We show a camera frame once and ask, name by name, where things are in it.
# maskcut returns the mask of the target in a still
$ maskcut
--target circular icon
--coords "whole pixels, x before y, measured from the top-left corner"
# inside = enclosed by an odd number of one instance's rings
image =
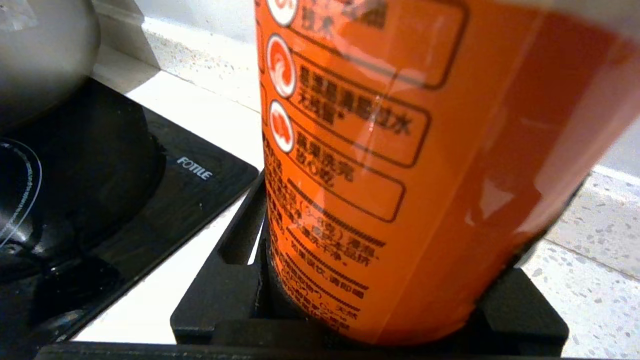
[[[280,150],[289,154],[293,150],[293,127],[289,115],[277,100],[269,107],[269,127]]]
[[[278,95],[288,98],[296,88],[296,67],[289,47],[277,34],[267,43],[267,68]]]
[[[289,26],[298,10],[298,0],[267,0],[269,12],[280,26]]]

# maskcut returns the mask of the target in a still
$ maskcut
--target gas stove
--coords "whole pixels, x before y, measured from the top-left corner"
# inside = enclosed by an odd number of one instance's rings
[[[68,340],[257,169],[95,80],[0,136],[0,357]]]

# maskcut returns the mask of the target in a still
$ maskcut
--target orange canister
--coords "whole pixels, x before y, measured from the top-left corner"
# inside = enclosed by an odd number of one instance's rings
[[[271,260],[357,341],[464,326],[640,113],[636,0],[255,0]]]

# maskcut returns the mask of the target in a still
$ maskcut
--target terrazzo countertop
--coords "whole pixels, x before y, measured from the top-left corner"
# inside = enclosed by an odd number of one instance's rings
[[[264,167],[257,111],[107,47],[100,51],[93,76],[258,169]],[[225,93],[223,83],[216,92]],[[175,343],[169,317],[241,200],[75,340]],[[639,208],[637,178],[597,167],[523,266],[569,325],[563,356],[640,359]]]

